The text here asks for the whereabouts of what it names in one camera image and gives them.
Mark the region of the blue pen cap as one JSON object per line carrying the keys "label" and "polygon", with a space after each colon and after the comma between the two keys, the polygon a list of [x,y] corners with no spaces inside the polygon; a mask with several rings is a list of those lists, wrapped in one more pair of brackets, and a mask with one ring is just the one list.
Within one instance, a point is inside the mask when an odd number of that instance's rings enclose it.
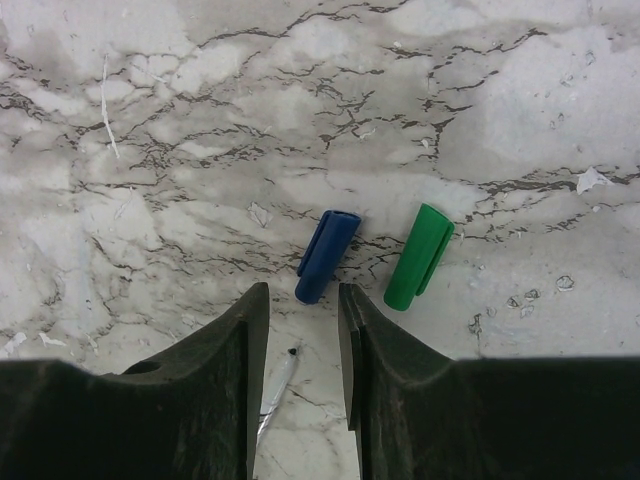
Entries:
{"label": "blue pen cap", "polygon": [[297,268],[294,294],[300,302],[310,305],[320,300],[360,224],[361,217],[354,213],[323,213]]}

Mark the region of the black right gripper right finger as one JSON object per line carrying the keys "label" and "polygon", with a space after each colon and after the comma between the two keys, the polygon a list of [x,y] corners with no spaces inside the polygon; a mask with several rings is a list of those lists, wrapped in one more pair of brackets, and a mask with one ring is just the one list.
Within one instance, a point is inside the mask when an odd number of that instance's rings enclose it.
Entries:
{"label": "black right gripper right finger", "polygon": [[635,479],[635,357],[454,360],[341,284],[348,427],[364,479]]}

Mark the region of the green pen cap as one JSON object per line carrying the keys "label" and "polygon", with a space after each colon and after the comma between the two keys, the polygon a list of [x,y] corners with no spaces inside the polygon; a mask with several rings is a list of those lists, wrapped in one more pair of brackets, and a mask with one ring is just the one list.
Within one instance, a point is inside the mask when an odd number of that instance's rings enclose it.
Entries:
{"label": "green pen cap", "polygon": [[445,215],[428,204],[420,206],[384,292],[388,307],[406,311],[425,292],[453,231],[454,224]]}

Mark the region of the white green marker pen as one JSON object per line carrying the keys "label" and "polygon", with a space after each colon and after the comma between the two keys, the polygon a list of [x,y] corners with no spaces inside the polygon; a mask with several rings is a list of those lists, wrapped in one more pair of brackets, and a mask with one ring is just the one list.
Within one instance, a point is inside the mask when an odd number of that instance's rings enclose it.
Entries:
{"label": "white green marker pen", "polygon": [[256,445],[259,445],[268,425],[278,409],[284,391],[291,381],[297,365],[300,348],[289,348],[279,364],[274,368],[263,393]]}

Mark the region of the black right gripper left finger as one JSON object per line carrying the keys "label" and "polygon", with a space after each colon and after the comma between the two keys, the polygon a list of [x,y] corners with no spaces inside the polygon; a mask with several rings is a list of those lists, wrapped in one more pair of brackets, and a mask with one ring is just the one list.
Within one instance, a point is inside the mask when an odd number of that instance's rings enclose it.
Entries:
{"label": "black right gripper left finger", "polygon": [[121,374],[57,359],[1,365],[5,479],[249,479],[269,288]]}

